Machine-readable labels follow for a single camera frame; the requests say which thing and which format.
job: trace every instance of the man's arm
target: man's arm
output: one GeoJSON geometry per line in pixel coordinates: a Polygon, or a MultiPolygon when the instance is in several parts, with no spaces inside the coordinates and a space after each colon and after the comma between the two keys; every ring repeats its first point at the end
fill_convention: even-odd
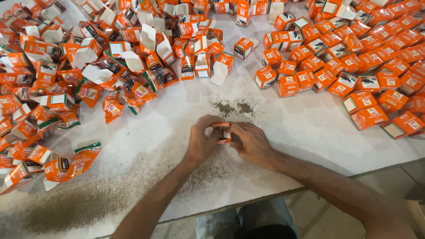
{"type": "Polygon", "coordinates": [[[263,130],[251,123],[231,123],[228,131],[237,134],[243,142],[226,142],[237,150],[241,158],[303,183],[337,208],[360,220],[366,229],[367,239],[416,238],[402,210],[373,189],[330,169],[273,149],[263,130]]]}
{"type": "Polygon", "coordinates": [[[112,235],[112,239],[150,238],[171,200],[195,169],[210,157],[217,145],[221,132],[214,129],[211,137],[207,137],[205,129],[221,122],[224,119],[206,115],[191,127],[189,146],[183,160],[133,207],[112,235]]]}

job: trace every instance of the table surface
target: table surface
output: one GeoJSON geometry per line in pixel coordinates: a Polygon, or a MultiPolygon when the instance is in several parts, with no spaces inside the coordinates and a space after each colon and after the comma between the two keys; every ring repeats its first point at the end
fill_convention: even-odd
{"type": "MultiPolygon", "coordinates": [[[[75,23],[83,16],[69,0],[60,18],[75,23]]],[[[9,9],[14,1],[0,3],[9,9]]],[[[289,3],[296,17],[306,16],[304,3],[289,3]]],[[[341,99],[328,92],[299,93],[279,98],[276,85],[260,90],[253,80],[261,67],[264,34],[274,30],[268,16],[253,16],[247,28],[235,16],[212,14],[224,33],[226,52],[242,37],[259,46],[235,67],[222,86],[208,78],[178,82],[157,92],[139,115],[126,109],[105,124],[101,102],[81,106],[82,125],[56,130],[48,147],[72,157],[72,149],[101,140],[102,151],[83,175],[44,191],[42,176],[0,196],[0,235],[21,238],[91,239],[113,233],[134,203],[183,157],[190,126],[207,113],[231,121],[250,121],[261,127],[278,150],[350,176],[405,163],[425,155],[424,141],[394,140],[380,127],[358,131],[341,99]]],[[[173,63],[180,74],[180,60],[173,63]]],[[[257,168],[236,152],[219,145],[179,191],[160,221],[176,219],[299,188],[285,175],[257,168]]]]}

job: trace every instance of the finger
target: finger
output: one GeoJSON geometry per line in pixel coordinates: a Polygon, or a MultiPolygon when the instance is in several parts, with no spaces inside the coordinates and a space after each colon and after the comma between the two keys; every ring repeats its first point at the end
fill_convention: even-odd
{"type": "Polygon", "coordinates": [[[240,138],[246,136],[247,132],[239,126],[237,123],[233,123],[229,128],[226,129],[226,132],[235,133],[240,138]]]}
{"type": "Polygon", "coordinates": [[[198,127],[201,127],[201,128],[206,128],[206,127],[211,126],[212,124],[223,123],[223,122],[226,122],[223,118],[216,116],[216,115],[207,114],[207,115],[199,118],[196,125],[198,127]]]}
{"type": "Polygon", "coordinates": [[[234,148],[238,152],[239,156],[241,156],[244,153],[244,147],[239,142],[227,141],[224,144],[234,148]]]}

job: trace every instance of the tiled floor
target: tiled floor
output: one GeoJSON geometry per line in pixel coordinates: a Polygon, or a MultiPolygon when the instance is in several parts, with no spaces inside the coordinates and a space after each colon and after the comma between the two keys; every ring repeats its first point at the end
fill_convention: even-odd
{"type": "MultiPolygon", "coordinates": [[[[356,180],[397,201],[425,199],[425,161],[356,180]]],[[[365,236],[359,221],[310,190],[290,194],[285,200],[302,239],[363,239],[365,236]]],[[[196,219],[179,220],[157,226],[151,238],[193,239],[195,227],[196,219]]]]}

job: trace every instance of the jeans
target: jeans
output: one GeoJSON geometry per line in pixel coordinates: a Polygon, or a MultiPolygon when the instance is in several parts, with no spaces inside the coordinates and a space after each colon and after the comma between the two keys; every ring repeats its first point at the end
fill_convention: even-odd
{"type": "Polygon", "coordinates": [[[245,232],[268,225],[290,226],[299,239],[283,197],[273,198],[243,206],[237,213],[235,208],[201,216],[196,219],[197,239],[233,239],[237,232],[245,232]]]}

